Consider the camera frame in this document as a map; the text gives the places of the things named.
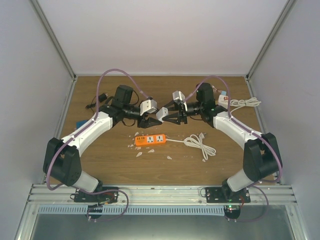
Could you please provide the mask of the orange power strip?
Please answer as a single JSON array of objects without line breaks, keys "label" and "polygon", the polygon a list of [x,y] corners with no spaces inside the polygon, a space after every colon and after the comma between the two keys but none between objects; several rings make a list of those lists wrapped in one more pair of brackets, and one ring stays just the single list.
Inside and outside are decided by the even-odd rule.
[{"label": "orange power strip", "polygon": [[167,138],[164,134],[141,135],[134,138],[137,147],[164,144],[166,141]]}]

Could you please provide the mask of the blue cube socket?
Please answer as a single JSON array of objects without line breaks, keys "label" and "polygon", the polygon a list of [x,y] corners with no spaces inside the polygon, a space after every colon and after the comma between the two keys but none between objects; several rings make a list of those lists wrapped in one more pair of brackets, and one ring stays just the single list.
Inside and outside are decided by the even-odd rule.
[{"label": "blue cube socket", "polygon": [[86,122],[87,122],[87,120],[77,121],[75,124],[75,129],[77,130],[77,129],[81,128]]}]

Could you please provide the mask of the white charger plug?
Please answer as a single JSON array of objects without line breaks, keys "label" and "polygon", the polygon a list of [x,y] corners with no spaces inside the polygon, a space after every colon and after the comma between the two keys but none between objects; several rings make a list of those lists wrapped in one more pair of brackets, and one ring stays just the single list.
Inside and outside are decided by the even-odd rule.
[{"label": "white charger plug", "polygon": [[164,122],[164,118],[167,117],[169,115],[169,111],[166,107],[162,107],[158,110],[158,112],[156,113],[156,118],[158,121],[160,122]]}]

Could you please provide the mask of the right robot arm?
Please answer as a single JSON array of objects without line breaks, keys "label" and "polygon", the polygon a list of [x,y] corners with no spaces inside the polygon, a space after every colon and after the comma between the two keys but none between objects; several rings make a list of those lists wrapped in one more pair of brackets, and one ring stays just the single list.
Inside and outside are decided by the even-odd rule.
[{"label": "right robot arm", "polygon": [[196,101],[187,103],[180,91],[172,94],[172,101],[163,106],[156,117],[160,121],[186,124],[188,118],[199,115],[201,120],[223,132],[243,149],[242,169],[222,182],[221,196],[234,202],[240,192],[254,183],[282,171],[282,160],[276,137],[255,131],[235,119],[228,108],[217,105],[209,83],[197,85]]}]

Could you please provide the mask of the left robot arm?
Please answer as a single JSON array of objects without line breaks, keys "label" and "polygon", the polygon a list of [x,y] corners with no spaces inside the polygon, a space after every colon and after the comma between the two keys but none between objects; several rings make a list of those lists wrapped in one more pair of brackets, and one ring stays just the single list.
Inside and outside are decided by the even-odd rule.
[{"label": "left robot arm", "polygon": [[103,197],[100,181],[82,169],[81,155],[103,133],[111,130],[124,119],[134,120],[139,128],[150,128],[162,122],[149,117],[156,112],[157,102],[151,97],[139,106],[131,103],[134,90],[120,85],[115,95],[109,97],[97,112],[80,128],[63,137],[52,138],[46,148],[43,172],[46,180],[54,178],[61,184],[85,191],[86,197],[98,202]]}]

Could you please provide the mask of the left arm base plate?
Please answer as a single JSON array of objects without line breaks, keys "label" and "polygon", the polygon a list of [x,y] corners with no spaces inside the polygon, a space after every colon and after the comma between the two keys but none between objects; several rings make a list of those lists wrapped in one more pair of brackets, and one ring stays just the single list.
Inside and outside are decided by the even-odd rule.
[{"label": "left arm base plate", "polygon": [[96,203],[96,204],[112,204],[118,201],[119,188],[116,186],[102,186],[95,192],[103,192],[100,194],[87,194],[82,191],[76,190],[75,193],[70,195],[70,199],[75,203]]}]

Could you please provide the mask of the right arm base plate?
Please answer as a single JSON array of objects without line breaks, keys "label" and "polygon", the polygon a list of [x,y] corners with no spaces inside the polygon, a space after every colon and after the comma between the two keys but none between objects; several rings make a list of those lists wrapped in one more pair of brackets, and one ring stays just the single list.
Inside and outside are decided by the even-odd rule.
[{"label": "right arm base plate", "polygon": [[233,192],[224,186],[207,186],[201,188],[199,193],[210,204],[242,204],[251,202],[249,191],[246,188]]}]

